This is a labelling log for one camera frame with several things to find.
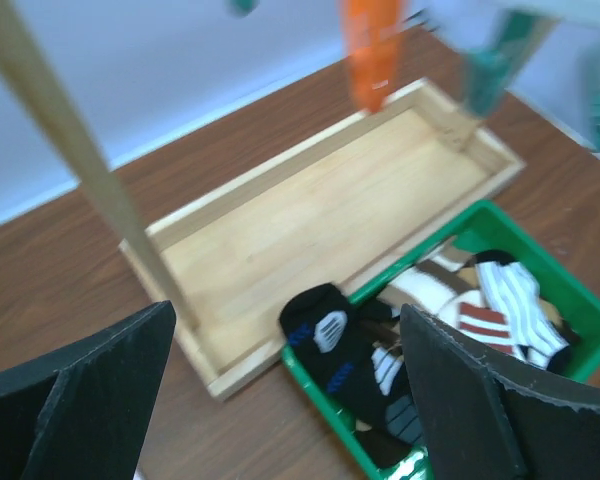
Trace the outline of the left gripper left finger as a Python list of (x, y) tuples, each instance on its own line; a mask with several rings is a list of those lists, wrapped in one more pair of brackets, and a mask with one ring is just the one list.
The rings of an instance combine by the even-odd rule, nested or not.
[(176, 314), (153, 303), (0, 372), (0, 479), (131, 479)]

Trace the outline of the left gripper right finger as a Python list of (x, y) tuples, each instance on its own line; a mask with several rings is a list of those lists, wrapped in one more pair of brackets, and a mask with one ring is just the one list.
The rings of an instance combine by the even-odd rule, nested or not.
[(527, 365), (415, 306), (409, 383), (437, 479), (600, 479), (600, 388)]

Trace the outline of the green plastic bin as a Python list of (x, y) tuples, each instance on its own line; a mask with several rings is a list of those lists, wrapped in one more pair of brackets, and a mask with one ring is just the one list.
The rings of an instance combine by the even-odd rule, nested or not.
[[(354, 294), (348, 296), (338, 289), (355, 306), (377, 298), (397, 308), (399, 320), (391, 330), (397, 334), (402, 349), (403, 305), (415, 306), (448, 325), (437, 317), (437, 312), (464, 292), (482, 292), (474, 257), (487, 250), (511, 254), (536, 278), (544, 306), (556, 309), (550, 315), (551, 321), (572, 347), (566, 370), (556, 375), (589, 385), (589, 375), (600, 365), (600, 301), (491, 202), (480, 201), (464, 210)], [(489, 307), (483, 292), (482, 295)], [(403, 349), (402, 357), (406, 367)], [(283, 361), (368, 478), (437, 479), (425, 441), (422, 447), (411, 448), (389, 466), (379, 464), (359, 440), (365, 425), (315, 384), (287, 339)]]

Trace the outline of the wooden hanger rack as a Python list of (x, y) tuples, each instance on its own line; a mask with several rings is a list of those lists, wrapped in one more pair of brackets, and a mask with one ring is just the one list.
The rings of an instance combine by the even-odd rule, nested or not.
[(139, 218), (17, 15), (0, 1), (0, 75), (121, 237), (147, 293), (173, 302), (175, 337), (224, 400), (274, 363), (295, 293), (361, 288), (525, 164), (425, 78), (151, 225)]

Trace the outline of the white round clip hanger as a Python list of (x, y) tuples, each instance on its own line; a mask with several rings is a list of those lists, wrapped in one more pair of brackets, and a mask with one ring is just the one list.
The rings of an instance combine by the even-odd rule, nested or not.
[(357, 108), (407, 74), (449, 75), (465, 144), (509, 93), (600, 153), (600, 1), (342, 1), (343, 67)]

